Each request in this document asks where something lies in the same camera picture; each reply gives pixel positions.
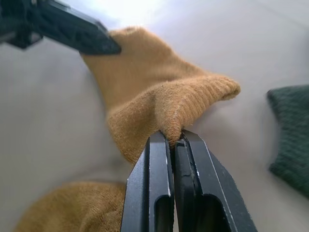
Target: sock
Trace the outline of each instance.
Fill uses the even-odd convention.
[[[309,85],[273,89],[267,99],[281,128],[270,171],[309,197]]]
[[[119,232],[126,187],[79,182],[38,200],[14,232]]]
[[[182,128],[210,105],[240,92],[230,78],[183,61],[143,28],[112,31],[111,36],[121,54],[83,59],[102,92],[111,135],[132,163],[152,133],[161,130],[174,145]]]

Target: green sock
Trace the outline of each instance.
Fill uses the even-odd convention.
[[[309,197],[309,85],[273,89],[267,99],[281,128],[270,171]]]

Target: white floor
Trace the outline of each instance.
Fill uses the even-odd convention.
[[[265,93],[309,83],[309,0],[66,2],[111,29],[143,25],[186,60],[239,81],[241,94],[191,129],[230,171],[260,232],[308,231],[309,200],[268,171],[279,131]],[[0,109],[0,231],[63,182],[126,180],[130,166],[77,52],[49,40],[27,52],[2,45]]]

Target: knitted fabric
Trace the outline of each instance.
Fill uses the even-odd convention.
[[[309,197],[309,85],[273,89],[267,99],[281,128],[270,170]]]
[[[125,185],[80,182],[38,200],[14,232],[118,232]]]
[[[161,130],[170,144],[214,102],[240,92],[223,75],[205,72],[179,58],[143,28],[112,31],[122,53],[83,56],[107,107],[107,122],[125,158],[135,163],[148,137]]]

